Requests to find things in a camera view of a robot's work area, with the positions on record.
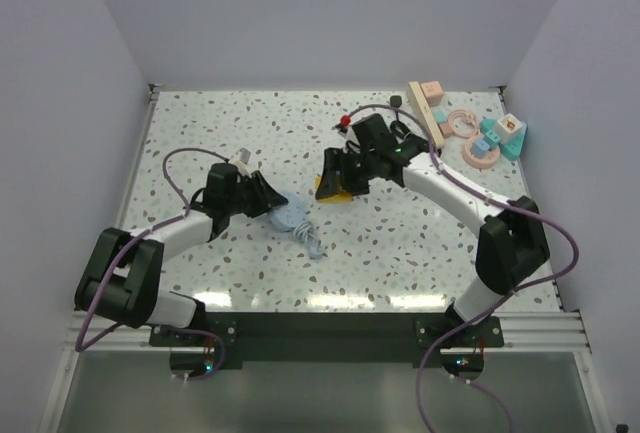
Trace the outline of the pink small plug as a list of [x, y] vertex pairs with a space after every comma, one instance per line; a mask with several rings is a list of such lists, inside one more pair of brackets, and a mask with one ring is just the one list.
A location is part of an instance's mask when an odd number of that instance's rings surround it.
[[447, 122], [439, 123], [438, 127], [439, 127], [439, 129], [441, 131], [441, 134], [442, 134], [442, 136], [444, 138], [449, 138], [449, 137], [451, 137], [453, 135], [453, 130], [452, 130], [451, 126]]

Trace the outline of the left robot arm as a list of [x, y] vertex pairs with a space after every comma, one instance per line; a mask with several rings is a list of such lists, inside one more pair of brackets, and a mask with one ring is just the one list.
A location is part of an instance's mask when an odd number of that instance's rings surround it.
[[214, 164], [202, 197], [186, 214], [145, 230], [103, 230], [76, 289], [75, 306], [131, 328], [171, 326], [183, 344], [196, 345], [207, 333], [206, 307], [162, 290], [163, 264], [216, 239], [234, 215], [255, 218], [287, 203], [260, 172], [244, 175], [233, 164]]

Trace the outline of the pink cube plug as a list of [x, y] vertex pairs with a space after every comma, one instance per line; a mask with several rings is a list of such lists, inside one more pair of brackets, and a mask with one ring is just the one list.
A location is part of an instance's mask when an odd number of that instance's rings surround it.
[[422, 93], [430, 107], [438, 106], [443, 97], [444, 90], [439, 81], [430, 81], [420, 84]]

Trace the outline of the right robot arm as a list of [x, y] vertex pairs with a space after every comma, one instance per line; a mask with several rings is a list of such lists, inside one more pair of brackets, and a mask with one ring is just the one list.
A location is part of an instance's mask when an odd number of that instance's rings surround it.
[[476, 276], [433, 330], [456, 345], [469, 345], [480, 335], [489, 308], [550, 258], [536, 203], [481, 190], [447, 169], [428, 139], [411, 131], [396, 136], [378, 113], [358, 121], [344, 116], [335, 129], [345, 144], [325, 149], [317, 199], [338, 192], [366, 195], [372, 180], [383, 179], [433, 201], [476, 237]]

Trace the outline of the teal small plug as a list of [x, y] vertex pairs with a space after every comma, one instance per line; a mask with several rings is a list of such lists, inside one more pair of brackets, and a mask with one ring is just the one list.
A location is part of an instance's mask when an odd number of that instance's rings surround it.
[[433, 115], [438, 124], [447, 122], [447, 115], [442, 111], [433, 111]]

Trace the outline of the light blue round socket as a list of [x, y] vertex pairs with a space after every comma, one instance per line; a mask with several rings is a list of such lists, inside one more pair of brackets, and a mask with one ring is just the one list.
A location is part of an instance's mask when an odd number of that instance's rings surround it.
[[284, 192], [287, 203], [271, 210], [268, 221], [278, 232], [291, 232], [306, 219], [306, 203], [297, 194]]

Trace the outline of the yellow cube socket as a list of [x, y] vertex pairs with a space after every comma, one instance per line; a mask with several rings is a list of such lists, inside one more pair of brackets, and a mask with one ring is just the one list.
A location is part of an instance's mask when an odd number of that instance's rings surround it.
[[332, 195], [330, 197], [327, 197], [324, 199], [317, 199], [317, 202], [321, 204], [343, 204], [343, 203], [349, 203], [352, 201], [353, 201], [353, 196], [350, 193], [345, 192], [343, 190], [340, 190], [337, 194]]

